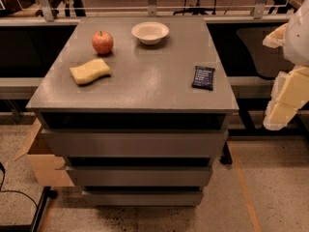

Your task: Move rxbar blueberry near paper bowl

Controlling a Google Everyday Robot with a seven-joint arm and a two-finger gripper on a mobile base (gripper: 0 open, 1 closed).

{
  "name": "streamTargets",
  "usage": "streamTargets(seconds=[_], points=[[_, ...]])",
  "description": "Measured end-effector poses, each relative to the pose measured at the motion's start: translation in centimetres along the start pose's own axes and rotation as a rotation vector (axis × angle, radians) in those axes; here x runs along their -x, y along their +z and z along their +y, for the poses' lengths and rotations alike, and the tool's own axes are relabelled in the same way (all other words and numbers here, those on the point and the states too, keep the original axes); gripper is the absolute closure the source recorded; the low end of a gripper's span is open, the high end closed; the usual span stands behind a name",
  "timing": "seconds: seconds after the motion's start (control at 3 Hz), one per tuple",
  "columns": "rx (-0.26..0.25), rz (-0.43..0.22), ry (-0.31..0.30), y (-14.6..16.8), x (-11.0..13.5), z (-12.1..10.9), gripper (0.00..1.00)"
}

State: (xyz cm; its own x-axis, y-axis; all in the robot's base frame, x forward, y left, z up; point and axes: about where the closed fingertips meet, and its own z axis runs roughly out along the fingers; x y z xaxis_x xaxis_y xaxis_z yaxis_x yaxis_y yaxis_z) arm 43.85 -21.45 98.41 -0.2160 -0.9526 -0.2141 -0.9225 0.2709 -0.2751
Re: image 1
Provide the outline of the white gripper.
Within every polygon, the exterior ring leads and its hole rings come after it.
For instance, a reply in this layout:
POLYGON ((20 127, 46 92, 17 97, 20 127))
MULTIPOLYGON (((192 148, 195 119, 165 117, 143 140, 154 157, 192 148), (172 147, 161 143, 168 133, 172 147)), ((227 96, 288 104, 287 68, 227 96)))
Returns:
POLYGON ((268 34, 263 45, 283 46, 286 60, 296 64, 290 72, 280 72, 271 90, 263 125, 267 130, 280 131, 309 102, 309 0, 285 23, 268 34))

